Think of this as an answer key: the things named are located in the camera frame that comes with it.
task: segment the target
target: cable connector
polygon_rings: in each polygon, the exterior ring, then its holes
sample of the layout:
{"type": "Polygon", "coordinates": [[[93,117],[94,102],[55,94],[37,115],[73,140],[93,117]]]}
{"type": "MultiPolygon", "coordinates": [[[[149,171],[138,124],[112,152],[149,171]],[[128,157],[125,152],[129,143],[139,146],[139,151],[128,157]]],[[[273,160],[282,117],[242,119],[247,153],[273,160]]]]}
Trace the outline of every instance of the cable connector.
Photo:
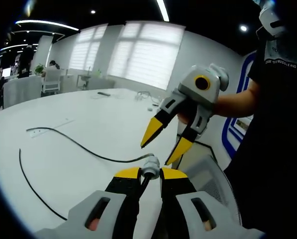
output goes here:
{"type": "Polygon", "coordinates": [[[159,177],[159,160],[156,156],[149,156],[146,163],[142,167],[142,176],[145,177],[146,173],[152,173],[151,179],[156,179],[159,177]]]}

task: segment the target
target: window blind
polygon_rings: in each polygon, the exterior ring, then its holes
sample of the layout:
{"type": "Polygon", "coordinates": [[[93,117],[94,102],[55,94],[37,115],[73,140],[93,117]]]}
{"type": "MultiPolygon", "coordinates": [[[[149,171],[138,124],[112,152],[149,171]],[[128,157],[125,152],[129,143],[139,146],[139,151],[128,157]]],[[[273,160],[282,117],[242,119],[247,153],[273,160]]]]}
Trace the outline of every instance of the window blind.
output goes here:
{"type": "Polygon", "coordinates": [[[184,30],[165,23],[127,23],[115,46],[108,74],[165,90],[184,30]]]}
{"type": "Polygon", "coordinates": [[[107,24],[82,30],[70,57],[69,68],[92,71],[107,24]]]}

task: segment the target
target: person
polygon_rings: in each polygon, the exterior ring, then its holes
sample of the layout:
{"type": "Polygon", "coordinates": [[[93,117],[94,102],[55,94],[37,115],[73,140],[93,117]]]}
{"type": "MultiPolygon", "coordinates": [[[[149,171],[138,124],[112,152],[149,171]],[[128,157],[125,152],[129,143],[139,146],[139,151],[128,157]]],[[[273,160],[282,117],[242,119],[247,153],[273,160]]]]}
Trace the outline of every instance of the person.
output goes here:
{"type": "Polygon", "coordinates": [[[30,66],[34,51],[32,45],[27,45],[19,58],[18,78],[28,77],[30,75],[30,66]]]}
{"type": "Polygon", "coordinates": [[[54,61],[50,61],[49,66],[47,68],[45,68],[45,70],[42,72],[41,76],[45,77],[45,74],[47,72],[48,69],[60,69],[60,66],[54,61]]]}
{"type": "MultiPolygon", "coordinates": [[[[242,225],[275,238],[296,238],[297,39],[277,19],[264,19],[267,11],[273,15],[274,1],[255,2],[262,9],[263,27],[257,31],[260,44],[248,74],[251,85],[241,93],[219,96],[213,113],[230,118],[254,115],[224,171],[242,225]]],[[[188,123],[192,114],[186,110],[179,118],[188,123]]]]}

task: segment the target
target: chair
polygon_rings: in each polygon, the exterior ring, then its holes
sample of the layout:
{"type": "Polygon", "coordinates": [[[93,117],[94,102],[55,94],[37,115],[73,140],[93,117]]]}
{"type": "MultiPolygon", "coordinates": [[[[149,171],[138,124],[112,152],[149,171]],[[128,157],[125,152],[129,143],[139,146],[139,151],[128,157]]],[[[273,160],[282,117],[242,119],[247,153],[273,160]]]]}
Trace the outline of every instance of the chair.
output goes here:
{"type": "Polygon", "coordinates": [[[3,86],[3,108],[41,97],[41,77],[31,76],[14,79],[3,86]]]}
{"type": "Polygon", "coordinates": [[[113,89],[115,81],[92,77],[89,79],[87,90],[113,89]]]}
{"type": "Polygon", "coordinates": [[[59,92],[60,91],[61,70],[48,69],[45,72],[45,77],[42,86],[43,93],[59,92]]]}
{"type": "Polygon", "coordinates": [[[217,199],[229,209],[235,222],[242,224],[230,183],[210,155],[205,156],[183,171],[197,191],[206,191],[217,199]]]}

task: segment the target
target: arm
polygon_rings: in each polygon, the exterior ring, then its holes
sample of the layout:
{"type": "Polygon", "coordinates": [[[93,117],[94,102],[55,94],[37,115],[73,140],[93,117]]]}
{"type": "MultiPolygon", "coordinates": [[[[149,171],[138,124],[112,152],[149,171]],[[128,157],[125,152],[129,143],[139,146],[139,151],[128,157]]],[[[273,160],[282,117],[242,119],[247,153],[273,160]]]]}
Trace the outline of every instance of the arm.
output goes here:
{"type": "Polygon", "coordinates": [[[254,113],[259,95],[259,85],[252,81],[250,87],[238,94],[220,96],[214,107],[214,114],[240,118],[254,113]]]}

